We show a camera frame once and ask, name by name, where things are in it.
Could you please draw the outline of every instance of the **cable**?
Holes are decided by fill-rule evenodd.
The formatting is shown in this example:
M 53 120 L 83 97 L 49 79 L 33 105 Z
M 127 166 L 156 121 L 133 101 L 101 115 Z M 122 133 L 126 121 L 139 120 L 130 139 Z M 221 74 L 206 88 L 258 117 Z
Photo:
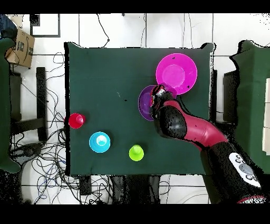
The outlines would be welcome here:
M 103 26 L 101 25 L 100 20 L 99 20 L 99 24 L 100 24 L 102 30 L 104 31 L 104 34 L 105 34 L 105 35 L 107 36 L 107 38 L 108 38 L 106 44 L 105 44 L 103 47 L 101 47 L 101 48 L 105 48 L 105 46 L 106 46 L 107 43 L 110 41 L 110 39 L 109 39 L 108 35 L 106 34 L 106 32 L 105 32 Z
M 185 202 L 187 202 L 189 199 L 194 198 L 196 196 L 200 196 L 200 195 L 208 195 L 208 194 L 197 194 L 197 195 L 193 195 L 192 197 L 190 197 L 186 201 L 184 201 L 182 204 L 184 204 Z
M 143 20 L 144 20 L 144 23 L 145 23 L 145 25 L 146 25 L 146 20 L 144 19 L 144 18 L 145 18 L 145 15 L 146 15 L 146 13 L 143 15 Z M 144 33 L 145 29 L 146 29 L 146 26 L 144 27 L 144 29 L 143 29 L 143 31 L 142 31 L 142 35 L 141 35 L 141 45 L 142 45 L 142 37 L 143 37 L 143 33 Z
M 192 44 L 192 27 L 191 27 L 191 20 L 190 20 L 190 15 L 188 13 L 188 17 L 189 17 L 189 23 L 190 23 L 190 39 L 191 39 L 191 47 L 193 48 L 193 44 Z
M 60 53 L 61 56 L 63 57 L 63 62 L 61 63 L 61 65 L 60 65 L 59 67 L 57 67 L 57 68 L 52 69 L 51 71 L 45 71 L 45 72 L 52 72 L 53 70 L 58 69 L 58 68 L 62 67 L 63 64 L 65 64 L 64 55 L 63 55 L 61 52 L 57 52 L 57 53 L 53 56 L 53 63 L 58 64 L 58 63 L 54 62 L 54 58 L 55 58 L 55 56 L 56 56 L 58 53 Z
M 171 175 L 169 175 L 169 179 L 168 179 L 168 183 L 169 183 L 169 185 L 170 185 L 170 179 L 171 179 Z M 168 197 L 169 197 L 169 191 L 168 191 L 168 194 L 167 194 L 166 203 L 168 202 Z
M 185 26 L 186 26 L 186 22 L 185 22 L 185 14 L 184 14 L 184 31 L 183 31 L 183 36 L 182 36 L 182 48 L 184 47 Z

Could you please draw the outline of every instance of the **cup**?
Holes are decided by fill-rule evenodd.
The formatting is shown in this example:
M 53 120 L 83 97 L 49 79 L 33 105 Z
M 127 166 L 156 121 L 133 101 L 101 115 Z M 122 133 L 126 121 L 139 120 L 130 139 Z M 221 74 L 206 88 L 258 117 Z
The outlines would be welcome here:
M 78 113 L 73 113 L 69 118 L 69 125 L 74 129 L 80 128 L 85 123 L 85 116 Z
M 132 148 L 129 150 L 129 157 L 133 161 L 140 161 L 144 156 L 144 152 L 140 145 L 133 145 Z

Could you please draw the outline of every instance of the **floor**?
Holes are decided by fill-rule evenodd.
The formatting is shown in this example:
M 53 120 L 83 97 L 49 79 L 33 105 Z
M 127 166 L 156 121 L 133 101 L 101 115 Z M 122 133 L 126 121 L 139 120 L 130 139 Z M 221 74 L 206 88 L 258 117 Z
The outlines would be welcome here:
M 44 35 L 35 39 L 32 68 L 16 67 L 15 71 L 20 72 L 23 84 L 36 94 L 35 71 L 36 67 L 46 67 L 47 87 L 53 90 L 58 98 L 57 111 L 65 117 L 65 90 L 64 90 L 64 65 L 63 43 L 67 41 L 75 42 L 80 46 L 99 47 L 104 46 L 107 37 L 103 33 L 96 14 L 60 14 L 61 37 L 52 38 L 46 35 L 57 35 L 58 22 L 57 14 L 41 14 L 40 26 L 33 27 L 33 35 Z M 226 72 L 235 70 L 230 55 L 237 52 L 238 43 L 241 40 L 253 40 L 257 44 L 266 46 L 270 44 L 270 16 L 269 14 L 152 14 L 143 13 L 129 14 L 124 17 L 119 14 L 100 14 L 100 22 L 108 35 L 110 42 L 107 48 L 124 48 L 129 46 L 141 46 L 142 48 L 199 48 L 204 43 L 214 42 L 216 50 L 214 52 L 214 68 L 218 71 L 218 91 L 217 91 L 217 120 L 222 121 L 223 112 L 223 75 Z M 30 16 L 23 17 L 23 31 L 30 34 Z M 22 119 L 36 117 L 36 98 L 25 87 L 22 86 L 21 110 Z M 54 100 L 48 95 L 48 107 L 53 110 Z M 49 134 L 63 127 L 61 122 L 52 122 L 53 115 L 47 112 Z M 37 141 L 37 132 L 28 131 L 20 141 L 27 144 Z M 57 142 L 53 136 L 49 143 Z M 30 161 L 26 164 L 22 176 L 22 192 L 24 199 L 31 199 L 32 202 L 39 196 L 38 189 L 42 191 L 44 181 L 39 178 L 44 171 L 40 168 L 40 163 L 48 165 L 45 169 L 49 171 L 49 161 Z M 200 175 L 163 175 L 160 183 L 161 203 L 210 203 L 208 194 Z M 59 187 L 47 188 L 44 195 L 37 204 L 51 204 L 52 199 L 58 194 L 58 198 L 53 204 L 73 204 L 79 203 L 68 188 L 61 190 Z M 108 194 L 104 191 L 102 198 L 106 200 Z

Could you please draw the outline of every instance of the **green tablecloth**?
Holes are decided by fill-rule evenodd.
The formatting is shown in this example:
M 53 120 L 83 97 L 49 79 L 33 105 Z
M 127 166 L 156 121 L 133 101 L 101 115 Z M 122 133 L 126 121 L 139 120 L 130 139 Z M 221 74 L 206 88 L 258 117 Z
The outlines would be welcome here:
M 156 85 L 156 67 L 171 53 L 191 57 L 198 69 L 194 87 L 182 96 L 188 110 L 208 119 L 210 52 L 201 49 L 98 49 L 68 43 L 70 113 L 82 113 L 86 123 L 70 128 L 70 174 L 204 174 L 199 150 L 192 144 L 162 138 L 153 122 L 138 111 L 138 97 L 148 85 Z M 95 153 L 90 136 L 107 133 L 111 147 Z M 139 144 L 144 158 L 134 162 L 129 149 Z
M 265 83 L 270 78 L 270 48 L 243 41 L 238 53 L 231 58 L 240 75 L 235 139 L 253 162 L 270 174 L 270 156 L 262 151 Z

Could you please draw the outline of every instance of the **green cup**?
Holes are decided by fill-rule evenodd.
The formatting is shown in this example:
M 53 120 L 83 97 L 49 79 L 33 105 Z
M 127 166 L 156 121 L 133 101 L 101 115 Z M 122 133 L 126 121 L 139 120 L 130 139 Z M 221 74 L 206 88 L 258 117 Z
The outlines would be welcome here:
M 129 157 L 133 161 L 140 161 L 144 156 L 144 152 L 139 145 L 133 145 L 132 148 L 129 150 Z

